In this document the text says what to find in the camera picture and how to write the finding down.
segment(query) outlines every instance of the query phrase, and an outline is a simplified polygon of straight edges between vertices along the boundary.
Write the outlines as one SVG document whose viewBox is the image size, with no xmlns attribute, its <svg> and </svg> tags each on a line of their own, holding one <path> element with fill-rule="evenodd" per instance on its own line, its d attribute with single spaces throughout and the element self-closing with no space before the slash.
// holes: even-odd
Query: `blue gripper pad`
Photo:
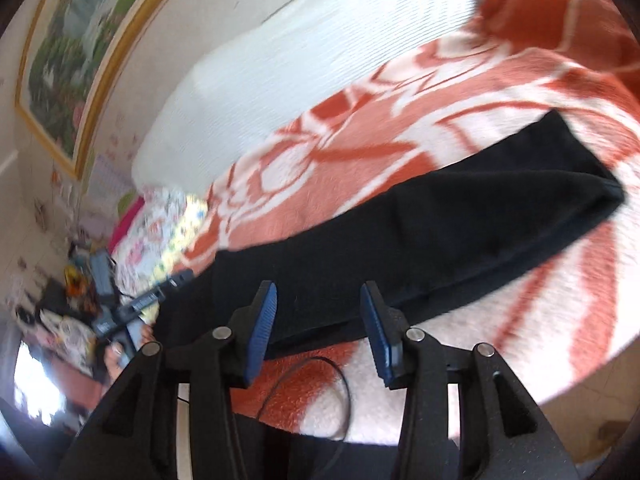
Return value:
<svg viewBox="0 0 640 480">
<path fill-rule="evenodd" d="M 394 379 L 392 370 L 392 346 L 385 335 L 382 327 L 382 320 L 374 304 L 373 295 L 380 295 L 377 286 L 373 283 L 375 290 L 370 290 L 371 282 L 367 282 L 360 288 L 360 315 L 364 322 L 364 328 L 369 338 L 373 361 L 376 364 L 378 377 L 385 381 L 385 386 L 389 386 Z"/>
<path fill-rule="evenodd" d="M 253 306 L 256 306 L 256 302 L 260 302 L 260 312 L 246 346 L 246 367 L 244 368 L 246 384 L 253 383 L 262 368 L 278 307 L 276 286 L 272 282 L 262 282 Z"/>
</svg>

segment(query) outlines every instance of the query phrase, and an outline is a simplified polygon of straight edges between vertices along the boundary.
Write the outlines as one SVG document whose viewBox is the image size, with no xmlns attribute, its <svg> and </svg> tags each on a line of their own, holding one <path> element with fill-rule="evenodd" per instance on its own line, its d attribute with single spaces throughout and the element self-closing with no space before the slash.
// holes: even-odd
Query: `brown floor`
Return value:
<svg viewBox="0 0 640 480">
<path fill-rule="evenodd" d="M 607 421 L 626 421 L 640 405 L 640 338 L 585 381 L 542 407 L 575 462 L 596 458 L 615 440 L 598 434 Z"/>
</svg>

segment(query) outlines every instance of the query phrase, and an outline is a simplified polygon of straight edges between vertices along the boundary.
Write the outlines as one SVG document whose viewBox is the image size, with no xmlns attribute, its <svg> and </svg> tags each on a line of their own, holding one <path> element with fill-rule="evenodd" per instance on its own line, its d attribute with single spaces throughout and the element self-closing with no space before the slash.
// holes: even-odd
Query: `floral pillow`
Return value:
<svg viewBox="0 0 640 480">
<path fill-rule="evenodd" d="M 148 188 L 143 195 L 145 205 L 111 255 L 117 287 L 133 297 L 171 273 L 207 214 L 204 200 L 177 189 Z"/>
</svg>

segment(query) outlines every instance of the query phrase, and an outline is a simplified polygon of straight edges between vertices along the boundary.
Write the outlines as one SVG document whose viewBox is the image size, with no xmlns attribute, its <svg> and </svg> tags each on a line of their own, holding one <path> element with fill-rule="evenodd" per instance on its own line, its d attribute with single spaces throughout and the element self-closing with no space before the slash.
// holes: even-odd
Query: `blanket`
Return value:
<svg viewBox="0 0 640 480">
<path fill-rule="evenodd" d="M 555 107 L 623 184 L 625 205 L 523 277 L 420 325 L 452 346 L 491 342 L 542 403 L 640 332 L 639 95 L 640 48 L 610 0 L 485 0 L 464 29 L 389 61 L 239 159 L 213 183 L 205 228 L 180 267 L 201 272 L 219 249 L 318 225 Z M 396 443 L 404 391 L 384 388 L 366 340 L 313 354 L 337 362 L 350 382 L 348 440 Z M 234 409 L 255 416 L 274 382 L 305 355 L 265 362 L 249 390 L 233 390 Z M 277 391 L 263 420 L 327 436 L 343 415 L 336 377 L 309 364 Z M 453 391 L 449 429 L 458 432 Z"/>
</svg>

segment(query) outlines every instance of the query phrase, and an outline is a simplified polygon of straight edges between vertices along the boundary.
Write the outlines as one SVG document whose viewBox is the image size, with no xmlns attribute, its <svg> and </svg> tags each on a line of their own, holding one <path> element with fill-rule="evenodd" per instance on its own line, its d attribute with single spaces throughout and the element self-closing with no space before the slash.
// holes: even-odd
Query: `white headboard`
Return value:
<svg viewBox="0 0 640 480">
<path fill-rule="evenodd" d="M 474 0 L 293 0 L 193 67 L 136 155 L 136 185 L 203 194 L 274 129 L 383 62 L 460 28 L 474 5 Z"/>
</svg>

